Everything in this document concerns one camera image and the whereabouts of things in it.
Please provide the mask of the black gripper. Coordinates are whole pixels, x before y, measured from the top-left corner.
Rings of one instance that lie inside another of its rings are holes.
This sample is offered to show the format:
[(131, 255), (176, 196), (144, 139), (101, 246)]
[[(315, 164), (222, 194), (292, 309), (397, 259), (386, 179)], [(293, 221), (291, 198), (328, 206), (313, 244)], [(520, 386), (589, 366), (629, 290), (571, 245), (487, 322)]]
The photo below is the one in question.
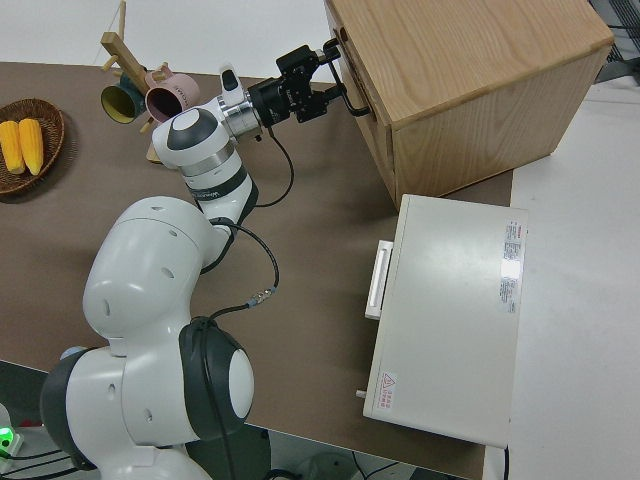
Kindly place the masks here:
[(320, 63), (332, 63), (341, 57), (340, 42), (328, 40), (321, 49), (312, 51), (303, 45), (279, 57), (278, 78), (268, 78), (248, 89), (252, 107), (263, 126), (273, 126), (295, 114), (299, 123), (327, 113), (327, 106), (340, 99), (349, 107), (346, 87), (335, 84), (326, 90), (311, 88), (313, 74)]

